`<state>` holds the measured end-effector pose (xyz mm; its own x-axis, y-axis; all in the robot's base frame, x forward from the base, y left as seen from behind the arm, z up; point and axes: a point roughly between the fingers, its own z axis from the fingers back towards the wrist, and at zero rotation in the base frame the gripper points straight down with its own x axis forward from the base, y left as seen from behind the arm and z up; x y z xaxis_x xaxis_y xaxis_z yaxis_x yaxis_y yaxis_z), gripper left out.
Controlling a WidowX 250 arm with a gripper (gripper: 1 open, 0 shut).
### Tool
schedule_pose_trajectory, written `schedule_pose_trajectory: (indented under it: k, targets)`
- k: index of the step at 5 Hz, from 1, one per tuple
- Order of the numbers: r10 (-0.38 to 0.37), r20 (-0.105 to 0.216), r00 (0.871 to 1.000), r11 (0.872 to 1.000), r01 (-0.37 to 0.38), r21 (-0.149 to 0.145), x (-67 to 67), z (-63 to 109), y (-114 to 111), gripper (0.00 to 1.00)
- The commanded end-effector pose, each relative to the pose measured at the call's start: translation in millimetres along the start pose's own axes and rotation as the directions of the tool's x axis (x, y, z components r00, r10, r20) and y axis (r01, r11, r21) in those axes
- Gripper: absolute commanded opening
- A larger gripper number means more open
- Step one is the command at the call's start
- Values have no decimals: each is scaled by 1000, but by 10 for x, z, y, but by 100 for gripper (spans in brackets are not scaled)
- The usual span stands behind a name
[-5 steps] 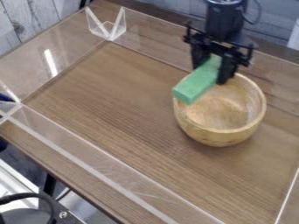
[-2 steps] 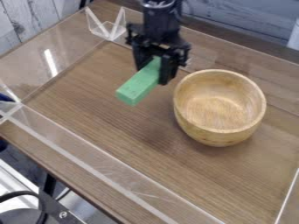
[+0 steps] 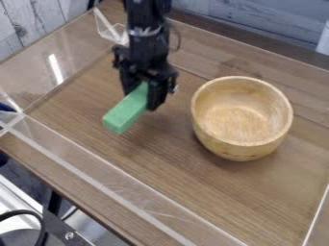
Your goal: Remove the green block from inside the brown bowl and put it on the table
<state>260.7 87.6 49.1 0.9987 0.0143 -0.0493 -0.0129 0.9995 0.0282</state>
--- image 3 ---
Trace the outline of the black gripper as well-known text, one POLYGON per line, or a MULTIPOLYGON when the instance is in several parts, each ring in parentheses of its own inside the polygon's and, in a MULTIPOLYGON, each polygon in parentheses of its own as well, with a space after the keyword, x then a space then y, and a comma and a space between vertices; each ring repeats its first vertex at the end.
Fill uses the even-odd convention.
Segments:
POLYGON ((166 102, 168 93, 174 92, 178 70, 168 63, 168 59, 134 60, 130 48, 117 45, 114 51, 114 68, 120 71, 120 79, 125 94, 130 94, 142 81, 149 84, 148 109, 156 111, 166 102))

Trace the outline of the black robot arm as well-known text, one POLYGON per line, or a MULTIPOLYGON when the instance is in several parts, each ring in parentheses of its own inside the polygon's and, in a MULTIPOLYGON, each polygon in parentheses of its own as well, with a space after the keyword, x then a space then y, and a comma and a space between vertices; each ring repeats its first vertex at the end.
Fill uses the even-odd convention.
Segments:
POLYGON ((178 70, 169 63, 173 0, 124 0, 129 45, 114 47, 124 93, 148 83, 148 109, 156 111, 176 91, 178 70))

